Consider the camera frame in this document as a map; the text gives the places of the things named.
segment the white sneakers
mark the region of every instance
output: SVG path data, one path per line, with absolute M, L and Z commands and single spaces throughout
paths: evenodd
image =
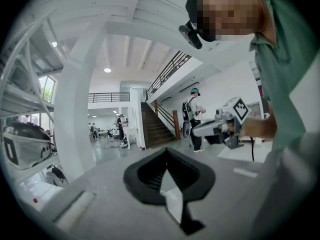
M 202 152 L 202 151 L 204 151 L 205 149 L 204 148 L 200 148 L 199 150 L 194 150 L 193 152 L 194 153 L 199 153 L 199 152 Z

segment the man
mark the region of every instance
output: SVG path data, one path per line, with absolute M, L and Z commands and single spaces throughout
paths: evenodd
M 119 115 L 118 119 L 117 119 L 117 125 L 118 125 L 118 128 L 119 128 L 119 140 L 122 141 L 123 138 L 125 137 L 125 133 L 124 133 L 124 128 L 123 128 L 123 125 L 122 125 L 122 122 L 121 122 L 121 118 L 123 118 L 124 116 L 121 114 Z
M 191 90 L 191 96 L 186 101 L 186 103 L 189 104 L 193 114 L 193 119 L 190 121 L 192 128 L 200 125 L 201 121 L 199 120 L 199 114 L 206 112 L 206 110 L 201 105 L 199 105 L 197 101 L 198 96 L 200 96 L 199 90 L 197 88 L 193 88 Z M 195 153 L 204 151 L 205 149 L 201 148 L 201 137 L 194 136 L 192 131 L 190 133 L 190 136 L 193 144 L 193 151 Z
M 92 128 L 93 128 L 93 139 L 95 139 L 95 138 L 97 138 L 98 139 L 98 131 L 99 131 L 99 129 L 96 127 L 96 124 L 95 123 L 93 123 L 92 124 Z
M 185 7 L 204 35 L 255 34 L 250 50 L 255 50 L 270 116 L 247 119 L 241 135 L 274 139 L 272 149 L 301 137 L 306 130 L 289 95 L 311 66 L 319 41 L 295 5 L 290 0 L 188 0 Z

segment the green shirt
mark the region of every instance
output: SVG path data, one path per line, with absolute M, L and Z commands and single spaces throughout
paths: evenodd
M 275 30 L 276 46 L 255 33 L 250 50 L 260 74 L 262 97 L 271 101 L 277 131 L 272 149 L 283 149 L 306 129 L 289 94 L 311 66 L 319 42 L 290 0 L 264 0 Z

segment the balcony railing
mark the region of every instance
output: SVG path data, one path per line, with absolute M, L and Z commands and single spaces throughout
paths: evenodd
M 129 102 L 129 92 L 100 92 L 89 93 L 88 103 L 98 102 Z
M 146 99 L 148 100 L 190 58 L 190 55 L 178 51 L 148 89 Z

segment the backpack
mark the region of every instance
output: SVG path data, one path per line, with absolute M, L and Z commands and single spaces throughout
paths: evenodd
M 192 97 L 189 102 L 184 102 L 182 104 L 182 116 L 184 121 L 190 122 L 192 119 L 194 119 L 194 114 L 192 113 L 191 107 L 189 105 L 194 98 L 195 97 Z

